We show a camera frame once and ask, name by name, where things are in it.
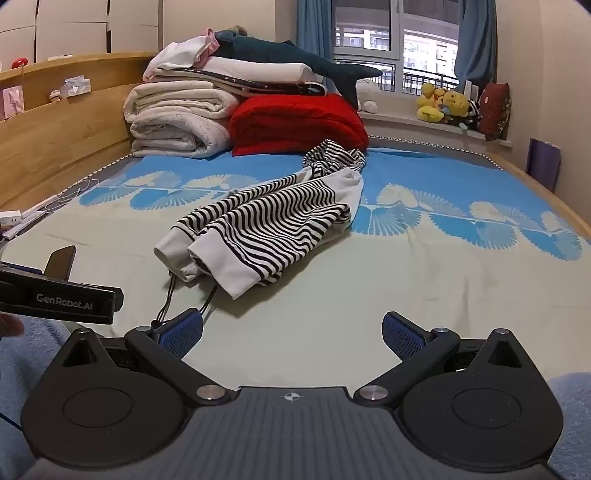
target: black and white striped garment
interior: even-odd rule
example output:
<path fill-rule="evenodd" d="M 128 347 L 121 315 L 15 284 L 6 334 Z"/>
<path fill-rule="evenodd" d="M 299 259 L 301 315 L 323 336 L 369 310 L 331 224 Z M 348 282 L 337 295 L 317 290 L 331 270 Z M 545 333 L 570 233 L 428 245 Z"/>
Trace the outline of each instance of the black and white striped garment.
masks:
<path fill-rule="evenodd" d="M 234 299 L 257 283 L 274 283 L 287 266 L 342 234 L 361 198 L 359 150 L 325 140 L 303 165 L 193 210 L 154 252 L 182 280 L 211 275 Z"/>

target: shark plush toy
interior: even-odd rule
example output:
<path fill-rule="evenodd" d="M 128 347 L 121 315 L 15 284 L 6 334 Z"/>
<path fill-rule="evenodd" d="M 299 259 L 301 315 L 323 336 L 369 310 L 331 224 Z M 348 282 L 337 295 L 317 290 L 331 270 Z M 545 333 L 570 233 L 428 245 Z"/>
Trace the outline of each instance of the shark plush toy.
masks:
<path fill-rule="evenodd" d="M 327 77 L 355 110 L 358 108 L 357 80 L 379 77 L 382 72 L 373 67 L 351 63 L 334 63 L 319 55 L 302 50 L 289 40 L 283 43 L 259 40 L 237 35 L 235 30 L 222 30 L 215 34 L 220 44 L 213 55 L 227 59 L 257 63 L 303 63 L 317 75 Z"/>

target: wooden headboard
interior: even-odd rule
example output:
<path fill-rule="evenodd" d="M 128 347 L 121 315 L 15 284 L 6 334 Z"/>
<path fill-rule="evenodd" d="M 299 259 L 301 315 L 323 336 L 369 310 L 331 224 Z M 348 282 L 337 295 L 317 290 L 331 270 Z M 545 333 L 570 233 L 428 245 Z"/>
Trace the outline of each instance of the wooden headboard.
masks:
<path fill-rule="evenodd" d="M 23 85 L 25 112 L 0 121 L 0 210 L 26 210 L 131 152 L 122 106 L 155 53 L 108 53 L 0 73 Z M 64 79 L 83 74 L 90 93 L 50 103 Z"/>

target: metal screw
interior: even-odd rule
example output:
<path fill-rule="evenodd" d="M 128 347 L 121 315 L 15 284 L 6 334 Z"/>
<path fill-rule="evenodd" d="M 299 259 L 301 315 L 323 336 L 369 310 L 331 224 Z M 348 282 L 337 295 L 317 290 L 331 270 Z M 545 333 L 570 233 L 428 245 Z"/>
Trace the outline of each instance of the metal screw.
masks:
<path fill-rule="evenodd" d="M 197 389 L 197 396 L 204 400 L 219 400 L 226 394 L 226 389 L 219 385 L 204 385 Z"/>
<path fill-rule="evenodd" d="M 366 385 L 359 389 L 359 395 L 365 400 L 382 400 L 388 396 L 388 390 L 379 385 Z"/>

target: white power strip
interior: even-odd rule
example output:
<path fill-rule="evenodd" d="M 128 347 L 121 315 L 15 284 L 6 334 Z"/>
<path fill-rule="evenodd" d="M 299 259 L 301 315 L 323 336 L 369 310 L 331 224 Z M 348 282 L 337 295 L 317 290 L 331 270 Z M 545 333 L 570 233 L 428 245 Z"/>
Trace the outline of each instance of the white power strip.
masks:
<path fill-rule="evenodd" d="M 22 221 L 22 214 L 20 210 L 10 210 L 8 212 L 0 212 L 0 229 L 7 230 L 13 226 L 17 226 Z"/>

